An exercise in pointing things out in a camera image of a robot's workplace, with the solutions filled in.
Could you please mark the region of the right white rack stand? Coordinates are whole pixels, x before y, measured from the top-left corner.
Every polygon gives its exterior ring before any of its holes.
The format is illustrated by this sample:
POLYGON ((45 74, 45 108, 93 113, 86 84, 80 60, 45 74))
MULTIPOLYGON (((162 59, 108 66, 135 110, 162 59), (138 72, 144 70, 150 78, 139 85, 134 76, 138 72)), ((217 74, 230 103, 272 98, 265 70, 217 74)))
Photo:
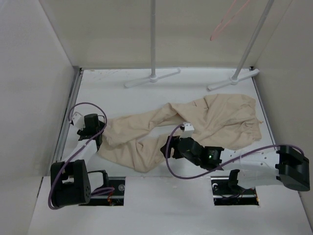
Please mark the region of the right white rack stand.
POLYGON ((227 80, 223 80, 223 81, 218 82, 216 84, 208 85, 207 88, 210 92, 215 91, 217 89, 224 88, 226 86, 237 85, 239 82, 244 81, 244 80, 246 80, 246 79, 248 79, 254 75, 257 75, 259 73, 259 70, 254 70, 254 71, 249 71, 247 73, 240 75, 240 71, 243 68, 244 63, 250 54, 250 51, 251 51, 252 46, 254 45, 254 43, 256 41, 256 37, 257 37, 258 33, 259 33, 258 31, 253 32, 251 39, 250 39, 250 41, 249 41, 249 43, 248 43, 248 45, 247 45, 247 47, 243 53, 243 56, 241 57, 240 62, 237 65, 237 68, 236 68, 234 74, 231 77, 229 77, 227 80))

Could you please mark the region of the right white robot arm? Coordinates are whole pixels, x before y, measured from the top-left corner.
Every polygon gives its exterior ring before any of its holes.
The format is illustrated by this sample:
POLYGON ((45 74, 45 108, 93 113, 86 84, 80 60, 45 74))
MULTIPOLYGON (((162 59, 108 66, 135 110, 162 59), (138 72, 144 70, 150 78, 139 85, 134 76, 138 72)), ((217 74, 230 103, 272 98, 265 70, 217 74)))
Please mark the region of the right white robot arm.
POLYGON ((309 159, 294 145, 268 145, 247 153, 216 146, 202 146, 192 138, 168 137, 160 148, 165 159, 186 159, 207 173, 230 172, 231 193, 256 186, 282 185, 295 191, 310 190, 309 159))

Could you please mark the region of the white rack stand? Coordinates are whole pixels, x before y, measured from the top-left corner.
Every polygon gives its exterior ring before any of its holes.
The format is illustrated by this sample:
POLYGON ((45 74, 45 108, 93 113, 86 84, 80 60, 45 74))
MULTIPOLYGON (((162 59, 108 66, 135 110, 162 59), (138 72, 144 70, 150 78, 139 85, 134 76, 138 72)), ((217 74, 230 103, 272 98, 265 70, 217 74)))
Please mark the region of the white rack stand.
POLYGON ((135 79, 124 84, 129 89, 146 83, 156 83, 157 81, 180 74, 181 69, 177 68, 175 72, 163 76, 157 76, 156 73, 156 0, 150 1, 150 56, 151 56, 151 74, 147 77, 135 79))
POLYGON ((259 33, 258 31, 253 32, 251 39, 250 39, 250 41, 249 41, 249 43, 248 43, 248 45, 247 45, 247 47, 243 53, 243 56, 241 57, 240 62, 237 65, 237 68, 236 68, 234 74, 231 77, 229 77, 227 80, 223 80, 223 81, 218 82, 216 84, 208 85, 207 88, 210 92, 215 91, 217 89, 224 88, 226 86, 237 85, 239 82, 244 81, 244 80, 246 80, 246 79, 248 79, 254 75, 257 75, 259 73, 259 70, 254 70, 254 71, 249 71, 247 73, 240 75, 240 71, 243 68, 244 63, 250 54, 250 51, 251 51, 252 46, 254 45, 254 43, 256 41, 256 37, 257 37, 258 33, 259 33))

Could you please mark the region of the metal side rail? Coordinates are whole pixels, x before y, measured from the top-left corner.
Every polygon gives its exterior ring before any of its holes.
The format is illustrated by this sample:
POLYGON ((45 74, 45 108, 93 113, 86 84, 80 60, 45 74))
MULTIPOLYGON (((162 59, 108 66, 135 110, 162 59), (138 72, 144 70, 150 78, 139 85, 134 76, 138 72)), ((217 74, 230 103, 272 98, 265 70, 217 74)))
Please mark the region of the metal side rail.
POLYGON ((68 122, 68 115, 70 113, 71 107, 76 104, 77 96, 79 93, 79 89, 80 89, 80 85, 81 85, 81 81, 82 81, 83 70, 81 67, 78 67, 78 66, 74 66, 73 68, 74 68, 74 77, 73 77, 72 85, 71 85, 71 88, 69 91, 69 96, 67 99, 67 105, 66 105, 65 112, 64 112, 64 118, 63 118, 60 133, 58 135, 57 144, 56 144, 56 148, 54 150, 54 154, 52 157, 50 157, 50 160, 48 163, 46 176, 50 175, 50 167, 52 166, 52 164, 62 158, 65 144, 66 144, 66 140, 67 140, 69 127, 70 127, 70 123, 68 122))

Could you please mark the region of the beige trousers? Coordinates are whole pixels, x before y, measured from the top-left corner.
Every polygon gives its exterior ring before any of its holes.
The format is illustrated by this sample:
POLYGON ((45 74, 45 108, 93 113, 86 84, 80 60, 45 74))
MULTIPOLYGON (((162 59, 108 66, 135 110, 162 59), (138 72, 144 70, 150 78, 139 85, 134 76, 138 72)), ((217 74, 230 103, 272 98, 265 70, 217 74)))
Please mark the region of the beige trousers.
POLYGON ((189 103, 167 103, 145 113, 110 119, 99 155, 113 163, 146 173, 165 158, 160 149, 167 134, 147 135, 156 127, 193 125, 193 139, 204 146, 238 150, 262 138, 256 101, 243 94, 215 94, 189 103))

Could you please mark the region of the left white rack stand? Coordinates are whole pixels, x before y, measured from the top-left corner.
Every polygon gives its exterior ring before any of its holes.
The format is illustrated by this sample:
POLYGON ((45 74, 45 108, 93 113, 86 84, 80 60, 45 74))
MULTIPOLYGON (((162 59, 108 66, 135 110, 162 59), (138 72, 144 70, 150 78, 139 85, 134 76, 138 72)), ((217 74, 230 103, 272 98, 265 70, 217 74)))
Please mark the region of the left white rack stand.
POLYGON ((124 84, 129 89, 146 83, 156 83, 157 81, 180 74, 181 69, 177 68, 175 72, 163 76, 157 76, 156 73, 156 0, 150 1, 150 56, 151 56, 151 74, 147 77, 135 79, 124 84))

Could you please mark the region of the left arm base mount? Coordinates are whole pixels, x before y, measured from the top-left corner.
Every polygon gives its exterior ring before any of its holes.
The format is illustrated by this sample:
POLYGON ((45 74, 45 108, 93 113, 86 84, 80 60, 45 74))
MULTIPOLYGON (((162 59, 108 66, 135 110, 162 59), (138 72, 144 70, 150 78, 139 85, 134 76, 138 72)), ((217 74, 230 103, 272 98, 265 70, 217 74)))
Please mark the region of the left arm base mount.
POLYGON ((109 176, 105 170, 89 171, 90 201, 80 206, 123 206, 126 177, 109 176))

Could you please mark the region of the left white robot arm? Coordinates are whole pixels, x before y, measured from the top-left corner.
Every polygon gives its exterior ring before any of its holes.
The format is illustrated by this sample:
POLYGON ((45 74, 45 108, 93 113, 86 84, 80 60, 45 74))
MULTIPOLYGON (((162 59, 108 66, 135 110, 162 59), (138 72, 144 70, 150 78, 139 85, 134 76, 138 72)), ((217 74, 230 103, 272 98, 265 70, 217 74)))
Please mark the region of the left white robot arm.
POLYGON ((50 168, 51 189, 48 206, 53 210, 88 204, 92 196, 105 195, 110 189, 105 170, 87 170, 87 162, 102 144, 106 117, 97 114, 82 116, 76 112, 71 124, 78 129, 78 143, 68 157, 53 163, 50 168))

